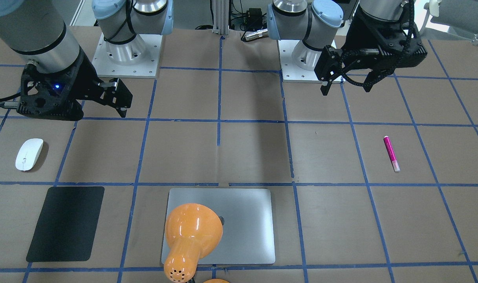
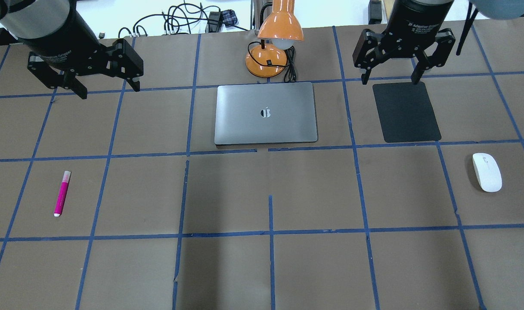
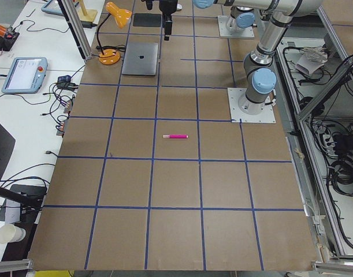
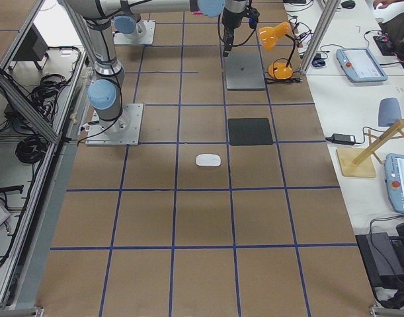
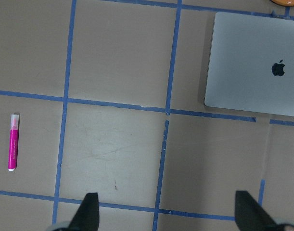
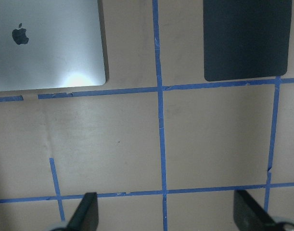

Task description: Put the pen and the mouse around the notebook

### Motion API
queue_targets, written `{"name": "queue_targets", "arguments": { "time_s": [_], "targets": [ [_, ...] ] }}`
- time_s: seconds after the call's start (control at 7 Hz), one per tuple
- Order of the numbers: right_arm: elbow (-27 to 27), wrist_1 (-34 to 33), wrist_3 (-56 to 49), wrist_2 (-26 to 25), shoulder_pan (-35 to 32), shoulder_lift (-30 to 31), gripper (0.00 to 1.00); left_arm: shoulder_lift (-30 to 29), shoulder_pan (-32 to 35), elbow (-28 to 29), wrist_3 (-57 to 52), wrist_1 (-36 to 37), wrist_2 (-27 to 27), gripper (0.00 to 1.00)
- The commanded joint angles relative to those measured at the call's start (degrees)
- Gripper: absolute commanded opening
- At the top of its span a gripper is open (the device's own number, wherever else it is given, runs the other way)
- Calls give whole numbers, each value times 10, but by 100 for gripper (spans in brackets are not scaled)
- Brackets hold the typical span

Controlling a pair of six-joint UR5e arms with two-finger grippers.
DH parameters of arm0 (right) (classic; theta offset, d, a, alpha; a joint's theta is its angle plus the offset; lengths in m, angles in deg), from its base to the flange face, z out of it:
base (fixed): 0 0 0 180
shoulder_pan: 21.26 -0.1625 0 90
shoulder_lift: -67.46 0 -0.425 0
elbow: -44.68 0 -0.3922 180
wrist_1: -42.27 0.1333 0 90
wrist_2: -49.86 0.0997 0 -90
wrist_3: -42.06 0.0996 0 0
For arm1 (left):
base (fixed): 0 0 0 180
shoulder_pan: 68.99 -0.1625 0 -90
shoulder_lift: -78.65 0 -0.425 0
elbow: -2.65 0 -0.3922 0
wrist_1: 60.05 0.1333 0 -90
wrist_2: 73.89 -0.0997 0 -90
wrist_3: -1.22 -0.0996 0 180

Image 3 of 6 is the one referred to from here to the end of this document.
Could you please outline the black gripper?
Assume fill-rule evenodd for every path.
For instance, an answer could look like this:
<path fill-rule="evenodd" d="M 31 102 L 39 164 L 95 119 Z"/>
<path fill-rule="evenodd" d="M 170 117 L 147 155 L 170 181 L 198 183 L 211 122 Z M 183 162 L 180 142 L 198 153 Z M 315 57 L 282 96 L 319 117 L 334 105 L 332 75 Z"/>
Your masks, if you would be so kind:
<path fill-rule="evenodd" d="M 177 10 L 177 0 L 160 0 L 159 10 L 162 12 L 164 22 L 164 40 L 169 41 L 172 34 L 172 14 Z"/>

